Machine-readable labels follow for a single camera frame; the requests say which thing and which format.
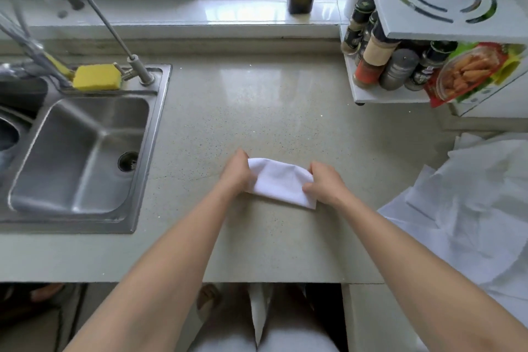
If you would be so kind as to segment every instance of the food package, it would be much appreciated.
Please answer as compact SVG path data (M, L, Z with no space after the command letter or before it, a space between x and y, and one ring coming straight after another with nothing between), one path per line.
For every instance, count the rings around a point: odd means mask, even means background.
M460 100L492 82L501 85L519 65L519 46L523 45L459 42L444 66L425 85L431 106Z

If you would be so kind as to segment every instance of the speckled countertop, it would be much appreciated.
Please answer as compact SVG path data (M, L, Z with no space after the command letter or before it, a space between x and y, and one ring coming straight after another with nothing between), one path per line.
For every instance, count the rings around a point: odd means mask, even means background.
M427 105L356 106L343 58L144 57L174 67L132 235L0 234L0 281L119 281L212 187L238 146L251 157L333 164L379 208L439 166L454 133ZM231 207L205 281L380 283L335 212L242 195Z

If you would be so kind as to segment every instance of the folded napkin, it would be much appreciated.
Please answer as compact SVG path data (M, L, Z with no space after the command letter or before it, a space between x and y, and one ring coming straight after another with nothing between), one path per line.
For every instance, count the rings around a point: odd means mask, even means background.
M248 192L315 209L317 200L307 196L302 189L305 183L314 181L308 170L270 159L254 158L247 162L257 175L253 189Z

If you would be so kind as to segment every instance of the person's right hand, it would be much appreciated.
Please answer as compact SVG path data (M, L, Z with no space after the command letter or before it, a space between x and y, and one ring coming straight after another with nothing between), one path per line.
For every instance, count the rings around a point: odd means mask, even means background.
M302 190L320 202L335 207L350 193L341 176L332 166L313 161L308 171L313 174L313 182L304 184Z

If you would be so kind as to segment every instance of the stainless steel sink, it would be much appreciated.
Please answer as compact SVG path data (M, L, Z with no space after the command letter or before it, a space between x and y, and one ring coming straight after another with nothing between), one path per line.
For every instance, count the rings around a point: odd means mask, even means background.
M121 92L60 94L51 87L0 191L0 230L134 231L170 66L148 66Z

